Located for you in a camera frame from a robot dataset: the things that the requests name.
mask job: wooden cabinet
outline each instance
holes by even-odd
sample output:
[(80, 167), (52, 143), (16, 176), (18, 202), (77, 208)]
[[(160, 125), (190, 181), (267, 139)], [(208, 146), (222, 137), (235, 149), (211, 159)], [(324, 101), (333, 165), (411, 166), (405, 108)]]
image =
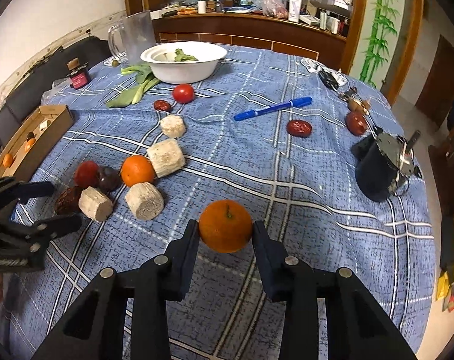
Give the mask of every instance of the wooden cabinet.
[(339, 69), (346, 38), (328, 31), (260, 15), (207, 13), (153, 21), (158, 42), (200, 41), (273, 50), (316, 59)]

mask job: orange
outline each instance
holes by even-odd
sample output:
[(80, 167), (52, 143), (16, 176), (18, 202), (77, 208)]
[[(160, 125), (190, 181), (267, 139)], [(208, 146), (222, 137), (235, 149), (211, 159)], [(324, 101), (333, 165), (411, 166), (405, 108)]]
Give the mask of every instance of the orange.
[(252, 219), (245, 207), (233, 200), (218, 200), (199, 218), (202, 241), (220, 253), (242, 249), (252, 237)]
[(127, 158), (120, 169), (120, 176), (127, 187), (138, 183), (152, 183), (156, 172), (150, 160), (143, 155), (133, 155)]
[(4, 156), (4, 159), (2, 160), (2, 163), (4, 164), (4, 166), (6, 168), (10, 168), (12, 166), (12, 164), (14, 163), (14, 157), (12, 157), (12, 154), (7, 153)]
[(35, 138), (31, 138), (27, 141), (27, 143), (25, 144), (25, 147), (24, 147), (24, 150), (26, 153), (30, 150), (30, 148), (34, 145), (34, 143), (36, 143)]

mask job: clear pitcher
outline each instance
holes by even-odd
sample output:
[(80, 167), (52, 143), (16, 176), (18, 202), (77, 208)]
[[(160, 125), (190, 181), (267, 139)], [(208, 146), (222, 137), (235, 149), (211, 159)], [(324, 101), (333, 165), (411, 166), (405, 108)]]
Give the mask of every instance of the clear pitcher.
[(130, 65), (144, 63), (140, 59), (140, 54), (157, 44), (156, 36), (153, 33), (152, 20), (150, 19), (150, 11), (127, 16), (109, 28), (108, 46), (110, 52), (120, 60), (123, 57), (123, 53), (120, 52), (114, 41), (113, 35), (116, 31), (120, 32)]

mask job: plastic bowl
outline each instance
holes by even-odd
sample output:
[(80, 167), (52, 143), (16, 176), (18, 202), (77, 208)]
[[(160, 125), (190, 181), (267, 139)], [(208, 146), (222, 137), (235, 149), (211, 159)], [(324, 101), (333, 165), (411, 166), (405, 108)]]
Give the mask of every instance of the plastic bowl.
[[(175, 57), (175, 50), (182, 49), (194, 56), (198, 61), (171, 62)], [(190, 84), (208, 78), (219, 59), (227, 55), (227, 50), (212, 43), (205, 42), (174, 42), (159, 44), (145, 50), (140, 58), (152, 67), (156, 78), (169, 84)]]

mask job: green bamboo painting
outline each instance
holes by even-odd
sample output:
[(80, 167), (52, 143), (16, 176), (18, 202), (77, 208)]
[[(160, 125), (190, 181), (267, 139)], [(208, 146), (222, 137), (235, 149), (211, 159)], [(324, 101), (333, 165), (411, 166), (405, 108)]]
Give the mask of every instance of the green bamboo painting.
[(398, 36), (393, 20), (396, 20), (400, 13), (391, 7), (392, 3), (398, 0), (376, 0), (374, 2), (375, 18), (372, 25), (372, 33), (368, 41), (368, 48), (365, 53), (360, 81), (363, 81), (374, 88), (375, 83), (372, 78), (380, 66), (383, 66), (390, 57), (388, 41), (386, 36), (392, 34)]

